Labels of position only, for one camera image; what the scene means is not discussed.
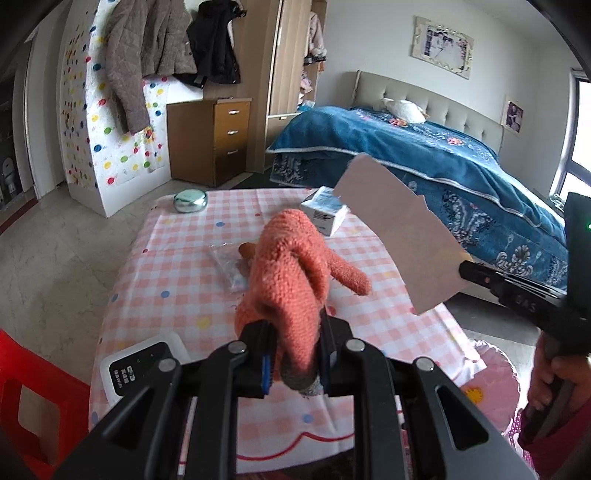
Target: person's hand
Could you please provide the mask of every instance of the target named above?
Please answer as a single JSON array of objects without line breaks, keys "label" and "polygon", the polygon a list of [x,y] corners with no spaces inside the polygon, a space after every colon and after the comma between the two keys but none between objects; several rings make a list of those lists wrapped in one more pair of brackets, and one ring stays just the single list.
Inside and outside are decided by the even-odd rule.
[{"label": "person's hand", "polygon": [[548,362],[544,354],[544,342],[542,333],[535,346],[534,369],[527,400],[537,410],[543,410],[552,401],[549,385],[554,376],[570,380],[574,390],[565,412],[565,416],[569,417],[591,399],[591,362],[582,355],[558,356]]}]

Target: wall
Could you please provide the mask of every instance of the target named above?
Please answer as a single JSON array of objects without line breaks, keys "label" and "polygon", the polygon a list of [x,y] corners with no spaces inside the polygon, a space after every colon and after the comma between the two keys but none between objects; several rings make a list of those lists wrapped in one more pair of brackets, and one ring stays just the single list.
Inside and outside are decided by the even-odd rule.
[{"label": "wall", "polygon": [[69,8],[69,0],[62,2],[39,24],[27,69],[27,135],[38,198],[65,179],[58,140],[56,81],[61,38]]},{"label": "wall", "polygon": [[[410,56],[414,16],[457,28],[475,39],[469,80]],[[324,40],[326,70],[319,105],[349,106],[356,70],[366,70],[432,90],[498,121],[505,95],[535,110],[537,47],[462,0],[335,0],[329,2]],[[499,155],[512,175],[521,171],[531,127],[511,134]]]},{"label": "wall", "polygon": [[540,52],[538,115],[518,176],[530,190],[542,195],[550,193],[560,164],[569,117],[570,72],[579,68],[579,62],[565,43]]}]

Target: jacket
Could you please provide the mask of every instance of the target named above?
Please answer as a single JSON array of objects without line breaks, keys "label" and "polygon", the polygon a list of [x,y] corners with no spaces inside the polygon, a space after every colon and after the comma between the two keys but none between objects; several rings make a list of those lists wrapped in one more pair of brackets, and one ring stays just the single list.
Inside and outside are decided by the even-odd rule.
[{"label": "jacket", "polygon": [[228,35],[228,24],[245,15],[246,11],[233,0],[201,3],[197,17],[187,29],[197,75],[177,75],[177,78],[200,87],[207,79],[214,83],[240,83],[240,68]]},{"label": "jacket", "polygon": [[123,107],[124,129],[150,125],[142,78],[195,73],[183,0],[121,0],[107,24],[106,75]]},{"label": "jacket", "polygon": [[[527,420],[521,417],[521,429]],[[564,426],[551,435],[519,445],[531,455],[542,480],[583,480],[591,478],[591,400]]]}]

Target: framed picture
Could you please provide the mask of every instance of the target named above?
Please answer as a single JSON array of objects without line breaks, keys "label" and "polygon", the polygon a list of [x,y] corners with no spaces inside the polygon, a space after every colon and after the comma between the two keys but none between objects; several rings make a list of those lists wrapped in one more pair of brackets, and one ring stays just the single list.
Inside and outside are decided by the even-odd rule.
[{"label": "framed picture", "polygon": [[523,122],[523,108],[509,97],[505,98],[505,107],[503,108],[503,116],[501,118],[501,125],[507,130],[512,131],[515,135],[521,135],[521,128]]},{"label": "framed picture", "polygon": [[415,17],[411,56],[416,59],[468,79],[473,48],[472,37],[426,18]]}]

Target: plastic bag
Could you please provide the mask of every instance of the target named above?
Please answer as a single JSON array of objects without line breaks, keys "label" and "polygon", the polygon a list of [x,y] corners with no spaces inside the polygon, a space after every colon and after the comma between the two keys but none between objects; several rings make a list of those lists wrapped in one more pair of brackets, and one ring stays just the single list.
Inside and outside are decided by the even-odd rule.
[{"label": "plastic bag", "polygon": [[242,258],[239,244],[212,245],[212,255],[230,293],[237,293],[248,288],[250,260]]}]

